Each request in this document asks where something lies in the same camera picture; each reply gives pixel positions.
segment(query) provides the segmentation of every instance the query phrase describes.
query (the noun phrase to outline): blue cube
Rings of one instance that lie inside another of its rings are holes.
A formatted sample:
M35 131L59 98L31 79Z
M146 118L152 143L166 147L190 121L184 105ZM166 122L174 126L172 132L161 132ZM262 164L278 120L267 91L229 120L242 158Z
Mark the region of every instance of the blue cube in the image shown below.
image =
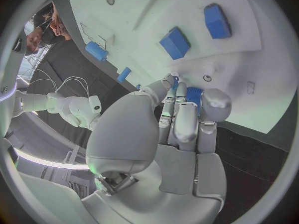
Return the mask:
M212 4L204 9L205 24L213 39L226 38L232 36L227 18L217 4Z
M173 60L184 57L190 48L190 45L177 27L172 29L165 37L163 37L160 44Z

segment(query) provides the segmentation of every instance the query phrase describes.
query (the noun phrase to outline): person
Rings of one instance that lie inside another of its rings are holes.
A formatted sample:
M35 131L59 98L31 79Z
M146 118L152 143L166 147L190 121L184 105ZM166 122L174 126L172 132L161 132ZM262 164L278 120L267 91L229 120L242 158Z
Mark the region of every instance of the person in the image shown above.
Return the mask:
M54 29L50 27L52 22L55 24ZM48 4L35 14L33 27L34 30L26 38L26 56L37 52L45 44L54 44L59 41L72 39L61 22L54 3Z

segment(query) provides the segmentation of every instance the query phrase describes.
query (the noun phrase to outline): white robotic arm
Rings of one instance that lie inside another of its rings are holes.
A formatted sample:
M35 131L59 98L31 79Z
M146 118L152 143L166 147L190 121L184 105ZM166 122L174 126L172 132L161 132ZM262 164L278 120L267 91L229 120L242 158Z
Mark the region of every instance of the white robotic arm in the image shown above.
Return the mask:
M101 116L102 107L97 96L65 98L57 92L48 95L15 92L13 117L19 116L23 112L44 110L60 114L65 121L75 127L93 130Z

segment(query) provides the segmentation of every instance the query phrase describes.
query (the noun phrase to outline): blue object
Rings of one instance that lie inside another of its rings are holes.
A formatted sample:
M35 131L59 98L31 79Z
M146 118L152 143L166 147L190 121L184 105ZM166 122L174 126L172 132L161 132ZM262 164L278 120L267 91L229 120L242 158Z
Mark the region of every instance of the blue object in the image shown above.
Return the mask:
M232 36L227 18L217 4L212 4L204 9L204 19L213 39L226 38Z
M165 37L162 38L160 44L173 60L185 56L190 46L177 27L172 29Z
M177 86L178 86L178 76L173 76L173 79L174 79L174 84L172 86L172 90L174 91L175 89L177 89Z
M117 80L119 82L123 82L126 77L129 75L129 73L131 72L130 68L126 67L123 72L117 77Z
M194 102L198 106L198 115L200 112L200 99L201 99L201 93L203 92L202 89L196 88L196 87L188 87L187 88L187 96L186 100L187 102Z
M89 42L85 50L89 52L91 55L93 55L95 58L97 58L99 61L106 61L108 51L105 51L103 48L101 48L97 43L91 41Z

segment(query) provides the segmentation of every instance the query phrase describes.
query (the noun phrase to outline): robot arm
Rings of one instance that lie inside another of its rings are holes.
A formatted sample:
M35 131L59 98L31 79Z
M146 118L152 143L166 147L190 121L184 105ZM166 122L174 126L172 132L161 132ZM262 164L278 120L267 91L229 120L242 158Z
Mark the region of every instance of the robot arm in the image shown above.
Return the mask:
M93 130L101 116L102 108L97 96L65 98L59 93L39 95L15 92L13 117L19 116L23 112L44 110L60 114L65 121L75 127Z

